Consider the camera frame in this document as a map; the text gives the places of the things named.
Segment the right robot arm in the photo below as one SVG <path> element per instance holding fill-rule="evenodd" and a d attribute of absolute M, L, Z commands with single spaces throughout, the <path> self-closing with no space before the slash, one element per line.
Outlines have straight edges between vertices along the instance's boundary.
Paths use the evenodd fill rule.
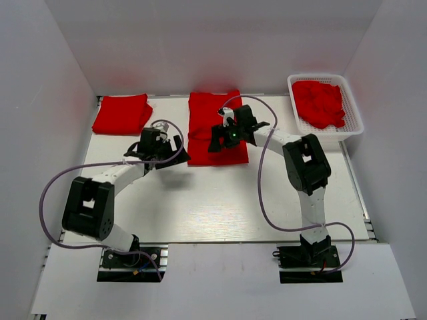
<path fill-rule="evenodd" d="M 326 229 L 324 195 L 331 168 L 318 138 L 309 134 L 291 135 L 258 122 L 249 105 L 235 110 L 222 107 L 218 114 L 222 123 L 211 128 L 208 151 L 218 153 L 236 147 L 242 141 L 261 147 L 284 158 L 291 186 L 298 192 L 302 227 L 298 229 L 300 245 L 284 249 L 282 257 L 302 267 L 313 267 L 324 262 L 331 248 Z"/>

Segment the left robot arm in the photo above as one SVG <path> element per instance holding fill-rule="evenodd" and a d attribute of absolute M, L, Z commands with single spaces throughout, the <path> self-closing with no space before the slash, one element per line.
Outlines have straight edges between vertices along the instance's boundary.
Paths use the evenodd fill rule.
<path fill-rule="evenodd" d="M 72 181 L 61 223 L 66 231 L 118 251 L 120 261 L 133 266 L 141 258 L 139 239 L 115 223 L 115 197 L 150 171 L 185 163 L 190 157 L 181 133 L 172 139 L 167 136 L 167 123 L 144 128 L 124 157 L 137 160 L 123 160 L 96 176 Z"/>

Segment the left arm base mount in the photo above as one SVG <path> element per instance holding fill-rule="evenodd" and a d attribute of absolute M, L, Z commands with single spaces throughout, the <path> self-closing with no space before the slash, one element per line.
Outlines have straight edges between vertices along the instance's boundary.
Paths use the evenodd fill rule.
<path fill-rule="evenodd" d="M 140 245 L 145 255 L 119 255 L 112 250 L 103 250 L 99 262 L 97 282 L 100 283 L 160 283 L 153 259 L 161 277 L 165 275 L 168 245 Z"/>

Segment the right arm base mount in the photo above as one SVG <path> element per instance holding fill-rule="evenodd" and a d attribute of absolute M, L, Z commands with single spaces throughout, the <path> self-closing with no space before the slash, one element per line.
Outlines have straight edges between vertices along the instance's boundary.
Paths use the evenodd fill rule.
<path fill-rule="evenodd" d="M 340 266 L 336 246 L 331 246 L 313 261 L 304 256 L 302 246 L 281 246 L 272 252 L 278 260 L 281 284 L 342 283 L 341 271 L 329 273 Z"/>

